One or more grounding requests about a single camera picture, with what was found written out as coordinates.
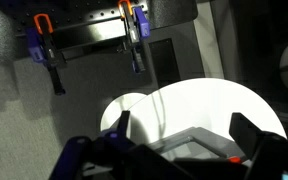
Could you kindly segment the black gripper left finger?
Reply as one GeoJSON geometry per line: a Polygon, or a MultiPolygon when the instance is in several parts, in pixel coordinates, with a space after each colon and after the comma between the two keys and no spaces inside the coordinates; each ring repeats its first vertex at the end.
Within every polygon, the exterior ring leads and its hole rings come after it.
{"type": "Polygon", "coordinates": [[[127,128],[128,123],[130,119],[130,112],[129,111],[123,111],[121,113],[121,116],[119,117],[118,125],[117,125],[117,134],[120,137],[126,137],[127,136],[127,128]]]}

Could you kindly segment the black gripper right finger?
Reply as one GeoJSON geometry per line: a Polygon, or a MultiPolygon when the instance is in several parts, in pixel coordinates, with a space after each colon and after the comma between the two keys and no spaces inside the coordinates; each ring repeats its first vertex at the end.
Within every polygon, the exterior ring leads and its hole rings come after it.
{"type": "Polygon", "coordinates": [[[229,134],[248,159],[252,159],[265,133],[242,113],[231,116],[229,134]]]}

